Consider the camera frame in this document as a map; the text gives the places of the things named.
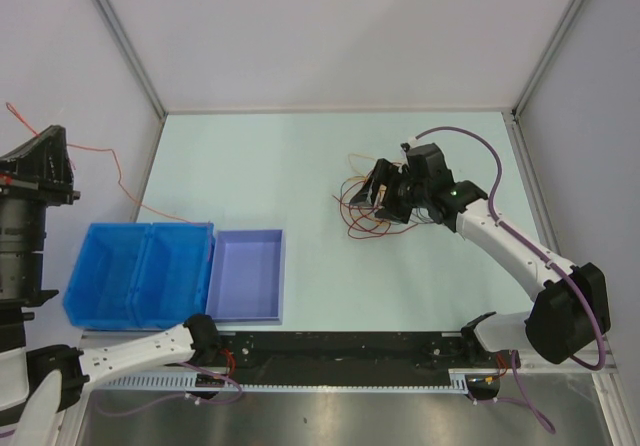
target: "white wall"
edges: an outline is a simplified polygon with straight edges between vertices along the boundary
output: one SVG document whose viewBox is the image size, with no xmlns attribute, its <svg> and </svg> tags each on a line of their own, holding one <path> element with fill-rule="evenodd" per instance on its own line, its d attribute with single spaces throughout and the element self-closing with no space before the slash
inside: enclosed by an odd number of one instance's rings
<svg viewBox="0 0 640 446">
<path fill-rule="evenodd" d="M 70 142 L 113 147 L 137 193 L 160 123 L 91 0 L 0 0 L 0 11 L 3 103 L 14 103 L 38 130 L 61 124 Z M 2 104 L 0 154 L 30 137 Z M 86 229 L 94 221 L 127 221 L 134 209 L 116 184 L 110 155 L 70 155 L 82 198 L 47 212 L 42 286 L 61 294 L 28 323 L 29 348 L 77 344 L 80 331 L 69 325 L 61 300 Z"/>
<path fill-rule="evenodd" d="M 510 108 L 569 0 L 111 0 L 169 112 Z"/>
<path fill-rule="evenodd" d="M 640 0 L 589 0 L 522 118 L 562 252 L 607 277 L 640 414 Z"/>
</svg>

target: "purple bin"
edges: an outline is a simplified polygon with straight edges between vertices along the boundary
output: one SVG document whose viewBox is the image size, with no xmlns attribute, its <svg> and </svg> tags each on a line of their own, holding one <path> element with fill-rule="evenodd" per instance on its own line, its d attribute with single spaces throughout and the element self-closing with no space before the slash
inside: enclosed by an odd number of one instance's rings
<svg viewBox="0 0 640 446">
<path fill-rule="evenodd" d="M 282 322 L 282 230 L 219 231 L 206 313 L 218 322 Z"/>
</svg>

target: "blue container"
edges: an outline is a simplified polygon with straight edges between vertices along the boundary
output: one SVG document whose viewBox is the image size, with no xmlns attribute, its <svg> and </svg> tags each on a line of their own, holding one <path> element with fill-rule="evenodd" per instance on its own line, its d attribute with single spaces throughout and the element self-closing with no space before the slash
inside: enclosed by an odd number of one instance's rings
<svg viewBox="0 0 640 446">
<path fill-rule="evenodd" d="M 149 224 L 92 224 L 64 298 L 71 324 L 137 328 L 130 296 L 138 278 Z"/>
<path fill-rule="evenodd" d="M 213 225 L 156 223 L 142 259 L 132 308 L 143 329 L 167 329 L 204 313 Z"/>
<path fill-rule="evenodd" d="M 218 322 L 282 322 L 282 230 L 219 231 L 206 312 Z"/>
<path fill-rule="evenodd" d="M 205 310 L 213 225 L 92 224 L 64 307 L 75 326 L 169 328 Z"/>
</svg>

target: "shiny metal surface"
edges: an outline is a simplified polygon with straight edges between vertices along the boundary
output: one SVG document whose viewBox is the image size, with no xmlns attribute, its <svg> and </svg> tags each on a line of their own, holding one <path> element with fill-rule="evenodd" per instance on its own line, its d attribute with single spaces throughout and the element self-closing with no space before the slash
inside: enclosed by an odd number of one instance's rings
<svg viewBox="0 0 640 446">
<path fill-rule="evenodd" d="M 169 401 L 124 418 L 165 393 L 100 391 L 87 409 L 82 446 L 610 445 L 589 375 L 524 377 L 534 404 L 556 425 L 548 435 L 525 409 L 473 406 L 457 395 L 252 393 L 228 406 Z M 518 396 L 512 378 L 503 396 Z"/>
</svg>

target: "white table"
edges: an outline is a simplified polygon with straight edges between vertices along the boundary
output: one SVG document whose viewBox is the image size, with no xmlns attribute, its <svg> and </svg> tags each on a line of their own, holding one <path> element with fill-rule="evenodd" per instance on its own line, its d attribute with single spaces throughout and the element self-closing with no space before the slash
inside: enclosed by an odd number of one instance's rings
<svg viewBox="0 0 640 446">
<path fill-rule="evenodd" d="M 400 143 L 440 125 L 484 136 L 505 174 L 502 211 L 537 238 L 507 131 L 499 113 L 173 115 L 167 119 L 144 203 L 222 229 L 283 229 L 282 325 L 221 329 L 458 330 L 487 311 L 531 303 L 486 253 L 444 226 L 355 241 L 332 198 L 353 173 L 349 153 L 401 157 Z M 437 133 L 456 180 L 489 190 L 495 165 L 482 145 Z M 362 169 L 373 162 L 358 162 Z M 166 221 L 141 210 L 142 222 Z"/>
</svg>

